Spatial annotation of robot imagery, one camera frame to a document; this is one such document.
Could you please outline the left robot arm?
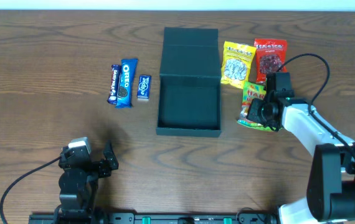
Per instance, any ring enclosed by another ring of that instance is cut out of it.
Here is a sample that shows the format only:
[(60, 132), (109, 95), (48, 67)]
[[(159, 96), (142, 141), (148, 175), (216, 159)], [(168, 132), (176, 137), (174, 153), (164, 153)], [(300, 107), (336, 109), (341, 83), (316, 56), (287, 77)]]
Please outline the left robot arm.
[(95, 209), (98, 180), (111, 176), (119, 163), (110, 141), (105, 144), (103, 159), (92, 161), (90, 154), (86, 137), (72, 140), (60, 153), (59, 167), (64, 173), (59, 179), (59, 199), (64, 220), (93, 220), (97, 215), (104, 219)]

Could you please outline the blue Oreo cookie pack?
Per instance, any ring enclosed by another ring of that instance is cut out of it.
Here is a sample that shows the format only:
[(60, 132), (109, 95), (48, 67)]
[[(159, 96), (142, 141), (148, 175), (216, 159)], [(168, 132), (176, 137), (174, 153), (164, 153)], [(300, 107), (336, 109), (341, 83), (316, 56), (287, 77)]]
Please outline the blue Oreo cookie pack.
[(116, 108), (131, 108), (132, 84), (135, 77), (137, 58), (121, 61), (120, 84), (117, 93)]

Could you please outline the red snack bag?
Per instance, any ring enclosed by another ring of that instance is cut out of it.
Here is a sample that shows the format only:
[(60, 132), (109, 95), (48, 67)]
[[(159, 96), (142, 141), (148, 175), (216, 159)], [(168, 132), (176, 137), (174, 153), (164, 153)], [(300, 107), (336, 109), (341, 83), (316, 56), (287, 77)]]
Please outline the red snack bag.
[(288, 42), (283, 39), (255, 39), (256, 83), (265, 83), (266, 76), (276, 72), (286, 59)]

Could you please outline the Haribo gummy candy bag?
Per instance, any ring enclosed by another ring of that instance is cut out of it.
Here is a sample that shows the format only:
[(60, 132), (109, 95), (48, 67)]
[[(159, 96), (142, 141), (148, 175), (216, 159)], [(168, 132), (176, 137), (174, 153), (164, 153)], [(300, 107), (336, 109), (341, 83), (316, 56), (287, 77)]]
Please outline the Haribo gummy candy bag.
[(264, 90), (263, 85), (251, 83), (249, 81), (244, 82), (242, 106), (241, 106), (239, 119), (237, 120), (239, 124), (247, 128), (257, 129), (261, 131), (271, 131), (269, 127), (265, 128), (261, 124), (255, 123), (246, 118), (252, 100), (254, 98), (258, 98), (262, 100), (265, 95), (266, 95), (266, 91)]

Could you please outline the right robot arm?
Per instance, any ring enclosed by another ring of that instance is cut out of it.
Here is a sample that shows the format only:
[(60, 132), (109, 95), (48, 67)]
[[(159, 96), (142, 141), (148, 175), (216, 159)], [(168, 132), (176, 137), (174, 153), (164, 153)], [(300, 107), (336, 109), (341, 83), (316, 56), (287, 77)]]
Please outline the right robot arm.
[(281, 223), (355, 220), (355, 141), (299, 98), (254, 98), (247, 119), (292, 133), (313, 161), (306, 197), (279, 208)]

